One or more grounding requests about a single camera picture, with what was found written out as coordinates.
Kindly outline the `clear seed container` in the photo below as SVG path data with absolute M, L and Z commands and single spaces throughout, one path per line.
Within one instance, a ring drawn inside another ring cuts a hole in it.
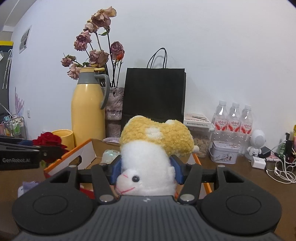
M 191 135 L 194 140 L 194 144 L 199 147 L 197 156 L 204 158 L 208 154 L 208 149 L 211 143 L 211 136 L 214 132 L 214 128 L 200 128 L 200 127 L 189 127 Z

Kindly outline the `yellow white plush toy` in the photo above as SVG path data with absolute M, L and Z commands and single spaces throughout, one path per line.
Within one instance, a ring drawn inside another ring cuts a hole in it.
M 159 123 L 141 115 L 134 116 L 120 136 L 121 174 L 116 179 L 116 193 L 173 196 L 177 183 L 170 156 L 184 156 L 199 149 L 182 122 Z

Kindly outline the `red cardboard box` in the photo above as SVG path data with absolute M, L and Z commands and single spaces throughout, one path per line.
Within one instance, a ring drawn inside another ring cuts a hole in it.
M 63 168 L 70 165 L 70 163 L 77 157 L 81 157 L 81 163 L 78 165 L 79 170 L 90 169 L 93 165 L 99 164 L 102 160 L 102 155 L 105 150 L 119 151 L 119 144 L 104 142 L 97 139 L 89 139 L 81 145 L 75 147 L 70 152 L 64 154 L 61 159 L 56 160 L 44 169 L 45 178 L 49 178 L 61 171 Z M 196 154 L 191 154 L 179 157 L 183 163 L 201 164 Z M 86 194 L 91 199 L 95 199 L 92 184 L 80 181 L 80 191 Z M 210 194 L 212 189 L 209 183 L 201 185 L 200 199 Z

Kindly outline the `black paper bag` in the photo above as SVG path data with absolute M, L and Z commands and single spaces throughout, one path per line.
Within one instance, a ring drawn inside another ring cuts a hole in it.
M 152 68 L 156 54 L 151 56 L 145 68 L 127 68 L 121 131 L 136 115 L 160 123 L 167 120 L 184 120 L 185 69 L 167 68 L 167 51 L 165 48 L 159 50 L 164 50 L 162 68 Z

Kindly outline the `pink patterned vase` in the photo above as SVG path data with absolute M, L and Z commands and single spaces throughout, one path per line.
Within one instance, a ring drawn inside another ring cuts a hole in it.
M 106 137 L 119 138 L 121 130 L 124 88 L 111 88 L 105 107 Z

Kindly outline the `white charger adapter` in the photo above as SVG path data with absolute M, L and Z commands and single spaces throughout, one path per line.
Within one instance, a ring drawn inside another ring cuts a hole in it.
M 264 170 L 266 168 L 266 161 L 260 157 L 252 157 L 251 166 L 252 168 Z

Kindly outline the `yellow thermos jug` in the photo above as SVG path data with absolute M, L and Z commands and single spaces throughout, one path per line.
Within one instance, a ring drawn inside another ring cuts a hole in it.
M 71 123 L 75 145 L 105 138 L 105 107 L 110 93 L 104 68 L 84 67 L 71 101 Z

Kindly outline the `middle water bottle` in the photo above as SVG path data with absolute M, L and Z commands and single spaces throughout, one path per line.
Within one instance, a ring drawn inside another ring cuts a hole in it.
M 228 127 L 227 130 L 230 135 L 231 142 L 237 143 L 237 136 L 240 132 L 241 120 L 239 112 L 239 104 L 233 102 L 228 115 Z

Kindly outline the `purple towel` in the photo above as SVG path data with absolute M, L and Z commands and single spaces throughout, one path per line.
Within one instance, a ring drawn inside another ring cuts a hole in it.
M 23 182 L 22 185 L 18 188 L 18 198 L 39 184 L 40 182 L 37 181 Z

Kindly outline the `white tin box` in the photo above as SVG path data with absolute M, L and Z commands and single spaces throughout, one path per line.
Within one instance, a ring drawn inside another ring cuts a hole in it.
M 229 142 L 213 141 L 209 153 L 211 161 L 233 165 L 236 163 L 239 147 Z

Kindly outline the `iridescent plastic bag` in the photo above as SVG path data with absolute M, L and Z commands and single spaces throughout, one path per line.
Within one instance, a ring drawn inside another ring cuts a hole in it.
M 105 150 L 102 154 L 101 163 L 111 164 L 118 155 L 120 155 L 120 152 L 117 150 Z

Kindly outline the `left water bottle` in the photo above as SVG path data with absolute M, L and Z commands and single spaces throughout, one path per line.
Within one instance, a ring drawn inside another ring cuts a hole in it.
M 220 100 L 212 118 L 212 124 L 214 125 L 214 132 L 212 134 L 213 141 L 226 141 L 228 138 L 228 112 L 226 108 L 226 102 Z

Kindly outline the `red fabric flower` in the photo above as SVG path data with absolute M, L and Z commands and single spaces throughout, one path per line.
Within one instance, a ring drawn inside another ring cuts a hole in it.
M 43 160 L 47 164 L 51 164 L 55 162 L 57 159 L 60 159 L 64 154 L 68 152 L 67 146 L 62 144 L 62 139 L 51 132 L 45 132 L 42 133 L 40 136 L 37 137 L 37 139 L 33 140 L 34 146 L 40 146 L 40 147 L 57 147 L 59 148 L 58 154 L 55 154 L 54 156 L 52 154 L 47 155 L 43 158 Z

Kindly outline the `dried rose bouquet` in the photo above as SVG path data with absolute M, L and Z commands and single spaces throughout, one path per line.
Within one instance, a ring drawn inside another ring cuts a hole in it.
M 119 41 L 110 40 L 111 19 L 116 15 L 117 11 L 112 6 L 99 9 L 76 36 L 74 49 L 86 53 L 87 59 L 81 62 L 76 56 L 63 56 L 61 64 L 69 69 L 67 75 L 71 79 L 77 80 L 83 67 L 104 68 L 103 72 L 111 77 L 111 88 L 118 88 L 125 49 Z

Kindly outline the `white robot figurine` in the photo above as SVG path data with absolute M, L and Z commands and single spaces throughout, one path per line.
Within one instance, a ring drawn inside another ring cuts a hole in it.
M 251 133 L 249 140 L 250 146 L 247 148 L 245 157 L 251 161 L 254 157 L 258 157 L 261 154 L 261 148 L 266 142 L 265 134 L 262 130 L 256 129 Z

